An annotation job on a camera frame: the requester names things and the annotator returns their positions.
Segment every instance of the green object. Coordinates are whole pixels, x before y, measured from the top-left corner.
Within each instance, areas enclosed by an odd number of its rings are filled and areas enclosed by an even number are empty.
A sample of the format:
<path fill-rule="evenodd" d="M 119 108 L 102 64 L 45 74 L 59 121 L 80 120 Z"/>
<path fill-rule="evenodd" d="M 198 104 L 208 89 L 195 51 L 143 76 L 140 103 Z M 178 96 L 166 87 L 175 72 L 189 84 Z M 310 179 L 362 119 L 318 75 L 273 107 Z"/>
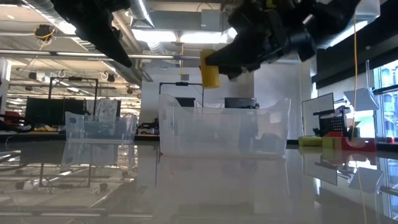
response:
<path fill-rule="evenodd" d="M 300 146 L 322 146 L 322 138 L 318 136 L 300 136 L 298 144 Z"/>

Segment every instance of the reflective table surface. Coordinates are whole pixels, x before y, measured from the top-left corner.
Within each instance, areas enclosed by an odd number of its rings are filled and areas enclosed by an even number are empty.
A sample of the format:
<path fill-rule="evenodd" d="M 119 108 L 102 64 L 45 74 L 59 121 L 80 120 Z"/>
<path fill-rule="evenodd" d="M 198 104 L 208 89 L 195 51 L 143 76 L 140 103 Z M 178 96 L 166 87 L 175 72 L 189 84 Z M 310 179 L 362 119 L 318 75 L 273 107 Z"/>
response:
<path fill-rule="evenodd" d="M 398 154 L 168 157 L 159 143 L 0 147 L 0 223 L 397 223 Z"/>

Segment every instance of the robotic arm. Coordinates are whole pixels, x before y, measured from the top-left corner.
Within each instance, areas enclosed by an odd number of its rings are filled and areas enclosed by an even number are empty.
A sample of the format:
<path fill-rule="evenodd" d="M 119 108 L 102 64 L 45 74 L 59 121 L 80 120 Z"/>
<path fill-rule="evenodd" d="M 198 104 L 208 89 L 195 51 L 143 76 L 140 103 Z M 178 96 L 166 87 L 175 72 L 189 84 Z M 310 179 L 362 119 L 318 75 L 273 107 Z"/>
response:
<path fill-rule="evenodd" d="M 238 33 L 233 42 L 209 55 L 207 65 L 216 65 L 229 79 L 245 68 L 256 70 L 290 53 L 301 61 L 344 31 L 361 0 L 245 0 L 228 18 Z"/>

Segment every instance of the transparent plastic container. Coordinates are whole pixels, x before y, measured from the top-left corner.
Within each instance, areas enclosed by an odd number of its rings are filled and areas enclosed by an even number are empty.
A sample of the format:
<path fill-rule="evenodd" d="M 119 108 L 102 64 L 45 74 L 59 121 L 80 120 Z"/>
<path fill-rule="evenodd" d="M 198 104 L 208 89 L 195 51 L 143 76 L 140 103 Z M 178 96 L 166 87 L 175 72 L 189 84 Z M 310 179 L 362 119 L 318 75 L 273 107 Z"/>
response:
<path fill-rule="evenodd" d="M 160 150 L 170 156 L 283 156 L 290 100 L 266 109 L 184 108 L 159 96 Z"/>
<path fill-rule="evenodd" d="M 137 116 L 108 118 L 65 112 L 67 141 L 130 144 L 137 128 Z"/>

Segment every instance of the clear plastic bin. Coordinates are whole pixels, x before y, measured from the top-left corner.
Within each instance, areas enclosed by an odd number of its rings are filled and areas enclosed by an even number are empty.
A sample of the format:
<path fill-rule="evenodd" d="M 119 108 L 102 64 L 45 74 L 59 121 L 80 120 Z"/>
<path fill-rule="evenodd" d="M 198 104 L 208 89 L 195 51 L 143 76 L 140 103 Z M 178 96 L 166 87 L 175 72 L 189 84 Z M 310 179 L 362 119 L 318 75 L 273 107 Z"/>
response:
<path fill-rule="evenodd" d="M 67 141 L 129 144 L 134 140 L 137 117 L 108 118 L 65 112 Z"/>
<path fill-rule="evenodd" d="M 184 108 L 159 96 L 160 150 L 170 156 L 283 156 L 290 100 L 266 109 Z"/>

